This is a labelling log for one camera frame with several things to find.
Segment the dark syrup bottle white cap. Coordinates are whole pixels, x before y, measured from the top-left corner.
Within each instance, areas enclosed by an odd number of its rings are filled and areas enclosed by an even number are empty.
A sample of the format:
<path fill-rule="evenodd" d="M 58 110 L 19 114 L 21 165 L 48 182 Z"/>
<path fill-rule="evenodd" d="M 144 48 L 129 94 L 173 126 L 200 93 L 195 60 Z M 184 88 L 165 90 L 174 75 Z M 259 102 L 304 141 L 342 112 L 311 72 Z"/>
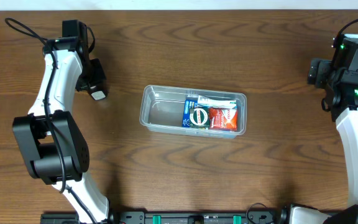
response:
<path fill-rule="evenodd" d="M 88 94 L 94 99 L 95 101 L 103 100 L 107 97 L 108 91 L 102 85 L 94 85 L 88 89 Z"/>

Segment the white green medicine box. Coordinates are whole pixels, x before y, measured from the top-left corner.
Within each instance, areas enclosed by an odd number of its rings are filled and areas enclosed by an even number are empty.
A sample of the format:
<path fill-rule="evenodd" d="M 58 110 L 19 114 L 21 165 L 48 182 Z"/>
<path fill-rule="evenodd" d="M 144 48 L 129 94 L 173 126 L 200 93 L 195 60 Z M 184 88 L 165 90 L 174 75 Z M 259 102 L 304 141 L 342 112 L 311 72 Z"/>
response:
<path fill-rule="evenodd" d="M 218 108 L 218 109 L 236 109 L 237 101 L 236 100 L 213 100 L 206 96 L 198 96 L 197 99 L 198 106 L 207 107 L 207 108 Z"/>

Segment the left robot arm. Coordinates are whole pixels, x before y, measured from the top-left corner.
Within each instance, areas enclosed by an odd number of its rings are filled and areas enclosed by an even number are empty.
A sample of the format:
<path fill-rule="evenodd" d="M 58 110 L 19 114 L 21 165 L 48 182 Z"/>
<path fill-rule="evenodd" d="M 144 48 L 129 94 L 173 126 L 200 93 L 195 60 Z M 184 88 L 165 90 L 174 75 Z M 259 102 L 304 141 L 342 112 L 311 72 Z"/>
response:
<path fill-rule="evenodd" d="M 12 130 L 29 175 L 57 189 L 73 213 L 44 213 L 41 223 L 112 223 L 109 199 L 88 172 L 90 152 L 73 115 L 75 92 L 95 101 L 108 95 L 99 59 L 91 59 L 93 31 L 79 20 L 62 22 L 62 36 L 46 39 L 13 18 L 6 24 L 39 39 L 45 71 L 39 94 L 26 116 L 13 120 Z"/>

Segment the red Panadol ActiFast box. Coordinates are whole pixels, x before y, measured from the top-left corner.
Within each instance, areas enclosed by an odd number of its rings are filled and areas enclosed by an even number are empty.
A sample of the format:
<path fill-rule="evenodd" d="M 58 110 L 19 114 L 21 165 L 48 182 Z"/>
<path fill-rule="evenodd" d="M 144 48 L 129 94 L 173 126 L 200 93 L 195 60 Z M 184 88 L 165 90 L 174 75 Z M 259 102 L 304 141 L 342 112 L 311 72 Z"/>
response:
<path fill-rule="evenodd" d="M 225 131 L 237 130 L 237 110 L 210 108 L 209 128 Z"/>

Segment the blue KoolFever box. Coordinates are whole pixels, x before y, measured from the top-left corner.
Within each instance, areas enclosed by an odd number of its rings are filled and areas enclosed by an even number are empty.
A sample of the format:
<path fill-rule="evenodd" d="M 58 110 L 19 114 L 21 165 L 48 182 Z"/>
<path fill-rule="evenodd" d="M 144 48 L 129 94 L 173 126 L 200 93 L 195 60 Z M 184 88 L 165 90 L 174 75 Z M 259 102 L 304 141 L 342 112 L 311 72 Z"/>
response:
<path fill-rule="evenodd" d="M 183 109 L 183 119 L 181 126 L 184 128 L 190 127 L 190 110 L 198 106 L 198 100 L 196 98 L 186 98 Z"/>

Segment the green Zam-Buk box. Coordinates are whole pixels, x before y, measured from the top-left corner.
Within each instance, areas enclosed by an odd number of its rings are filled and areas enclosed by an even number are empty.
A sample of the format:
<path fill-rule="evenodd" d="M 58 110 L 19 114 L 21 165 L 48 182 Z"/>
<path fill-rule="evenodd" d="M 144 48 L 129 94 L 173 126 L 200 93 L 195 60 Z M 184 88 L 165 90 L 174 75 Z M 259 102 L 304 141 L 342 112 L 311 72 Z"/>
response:
<path fill-rule="evenodd" d="M 209 129 L 209 109 L 208 108 L 192 108 L 190 109 L 190 128 Z"/>

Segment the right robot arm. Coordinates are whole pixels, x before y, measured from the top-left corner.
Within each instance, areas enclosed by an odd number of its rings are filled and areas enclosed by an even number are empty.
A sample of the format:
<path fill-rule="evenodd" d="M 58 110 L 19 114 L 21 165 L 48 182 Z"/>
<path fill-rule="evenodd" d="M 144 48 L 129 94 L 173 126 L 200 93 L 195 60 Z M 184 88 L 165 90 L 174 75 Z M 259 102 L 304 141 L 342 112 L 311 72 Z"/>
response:
<path fill-rule="evenodd" d="M 324 213 L 306 205 L 282 209 L 279 223 L 358 223 L 358 34 L 340 34 L 334 39 L 332 60 L 314 58 L 308 84 L 325 90 L 322 109 L 331 113 L 341 137 L 348 183 L 348 207 Z"/>

